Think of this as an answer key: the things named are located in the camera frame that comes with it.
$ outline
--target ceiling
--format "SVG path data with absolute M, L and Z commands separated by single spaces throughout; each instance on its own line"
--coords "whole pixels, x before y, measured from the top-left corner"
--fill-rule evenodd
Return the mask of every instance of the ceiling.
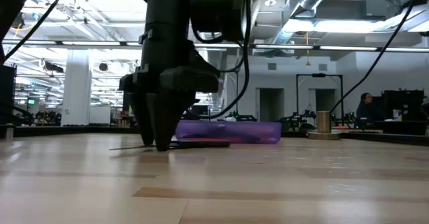
M 25 25 L 21 26 L 22 30 L 10 29 L 5 39 L 22 39 L 36 20 L 47 10 L 47 4 L 52 1 L 27 0 L 22 10 Z M 271 6 L 266 6 L 265 0 L 254 3 L 257 15 L 251 33 L 253 40 L 269 42 L 283 28 L 284 22 L 281 16 L 286 1 L 275 0 L 275 5 Z M 136 42 L 144 31 L 145 14 L 146 3 L 143 0 L 60 0 L 56 9 L 51 12 L 31 40 Z M 327 46 L 381 46 L 388 36 L 389 34 L 308 32 L 308 34 L 294 34 L 291 41 L 295 44 Z M 196 42 L 191 33 L 189 33 L 189 38 Z M 421 37 L 417 33 L 404 32 L 396 38 L 393 44 L 394 46 L 413 46 L 420 41 Z M 11 46 L 4 46 L 4 48 L 8 52 Z M 235 54 L 235 50 L 228 50 L 227 53 Z M 305 53 L 305 50 L 296 50 L 294 55 L 300 57 Z M 335 54 L 335 52 L 324 51 L 312 53 L 312 56 Z M 90 50 L 90 55 L 94 64 L 93 103 L 101 103 L 100 97 L 96 97 L 99 91 L 111 93 L 111 96 L 115 96 L 114 99 L 119 99 L 117 95 L 121 93 L 116 91 L 119 78 L 133 72 L 134 68 L 140 65 L 141 51 L 94 49 Z M 59 87 L 57 91 L 62 94 L 60 91 L 63 89 L 64 75 L 45 70 L 41 67 L 44 64 L 41 59 L 66 70 L 67 49 L 22 47 L 8 60 L 7 64 L 15 64 L 18 75 L 25 75 L 22 79 L 35 79 L 45 85 L 57 86 Z M 99 70 L 100 63 L 108 64 L 108 70 Z M 26 80 L 20 81 L 19 87 L 23 90 L 19 91 L 19 94 L 31 94 L 30 90 L 26 90 L 29 87 L 25 84 Z M 121 105 L 121 99 L 115 104 Z

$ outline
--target wooden surface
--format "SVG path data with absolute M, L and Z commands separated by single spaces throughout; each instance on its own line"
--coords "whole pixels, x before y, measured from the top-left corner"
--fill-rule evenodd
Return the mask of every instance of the wooden surface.
M 283 139 L 157 153 L 139 135 L 0 143 L 4 224 L 427 224 L 429 148 Z

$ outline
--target desk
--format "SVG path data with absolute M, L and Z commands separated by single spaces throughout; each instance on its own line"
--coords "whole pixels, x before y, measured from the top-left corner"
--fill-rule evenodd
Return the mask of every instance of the desk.
M 375 122 L 383 133 L 425 135 L 428 127 L 427 121 L 377 121 Z

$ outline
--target person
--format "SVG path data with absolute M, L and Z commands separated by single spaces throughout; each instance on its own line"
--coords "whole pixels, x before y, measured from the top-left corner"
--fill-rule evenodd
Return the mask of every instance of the person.
M 356 122 L 358 125 L 383 121 L 383 113 L 373 104 L 373 96 L 369 93 L 361 95 L 361 102 L 356 110 Z

